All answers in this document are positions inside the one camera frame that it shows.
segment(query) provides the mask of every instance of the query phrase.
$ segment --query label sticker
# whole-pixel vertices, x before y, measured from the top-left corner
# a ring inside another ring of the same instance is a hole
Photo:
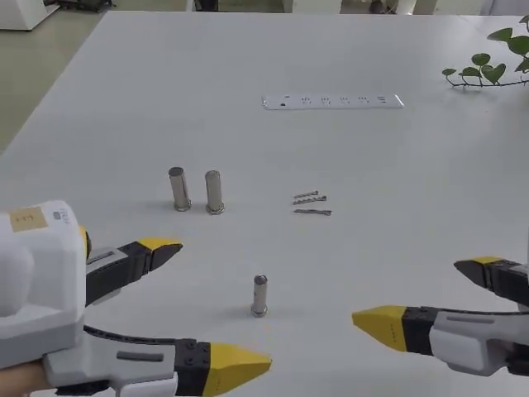
[[[20,208],[9,213],[9,220],[14,232],[24,232],[48,227],[40,207]]]

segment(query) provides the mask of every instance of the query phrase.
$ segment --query green leaf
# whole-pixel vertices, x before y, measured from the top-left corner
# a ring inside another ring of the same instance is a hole
[[[499,64],[495,68],[493,68],[491,65],[485,65],[481,68],[481,73],[483,73],[483,76],[492,84],[497,84],[505,74],[506,69],[507,66],[505,64]]]
[[[486,65],[490,61],[489,54],[476,54],[472,57],[472,63],[477,66]]]
[[[487,36],[489,40],[494,41],[508,41],[512,37],[512,28],[506,27],[505,29],[495,31]]]
[[[518,55],[526,55],[529,52],[529,36],[516,36],[507,42],[509,50]]]
[[[443,75],[445,75],[445,76],[451,76],[455,72],[457,72],[457,70],[455,70],[455,69],[445,69],[445,70],[442,71]]]
[[[529,71],[529,59],[526,58],[523,60],[523,62],[521,62],[521,64],[518,65],[515,72],[527,73],[528,71]]]
[[[468,68],[464,68],[461,71],[460,76],[463,76],[463,77],[481,77],[481,73],[476,68],[468,67]]]

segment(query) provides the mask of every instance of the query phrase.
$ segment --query human hand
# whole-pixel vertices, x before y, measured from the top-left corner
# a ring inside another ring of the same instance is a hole
[[[0,397],[21,397],[32,391],[53,389],[46,380],[41,361],[0,370]]]

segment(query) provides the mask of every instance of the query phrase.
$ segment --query metal standoff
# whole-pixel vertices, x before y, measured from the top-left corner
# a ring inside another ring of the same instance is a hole
[[[206,173],[207,206],[206,209],[211,215],[218,215],[224,212],[222,202],[221,174],[218,171],[208,171]]]
[[[315,213],[318,215],[327,215],[328,217],[332,215],[330,209],[295,209],[295,213]]]
[[[317,190],[314,190],[313,192],[308,192],[308,193],[301,193],[301,194],[296,194],[294,196],[295,199],[302,199],[303,197],[308,197],[308,196],[318,196],[320,192],[318,192]]]
[[[293,205],[315,203],[317,201],[327,201],[327,196],[314,197],[314,198],[305,198],[303,200],[294,201]]]
[[[169,170],[169,180],[173,190],[174,209],[183,212],[191,208],[191,200],[188,196],[188,186],[185,183],[183,168],[173,167]]]
[[[265,275],[254,277],[254,303],[251,305],[251,313],[254,317],[264,317],[268,312],[268,306],[266,306],[267,287],[268,279]]]

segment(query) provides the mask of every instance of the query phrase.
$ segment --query white cabinet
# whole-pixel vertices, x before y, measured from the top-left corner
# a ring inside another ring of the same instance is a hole
[[[0,29],[31,31],[58,8],[42,0],[0,0]]]

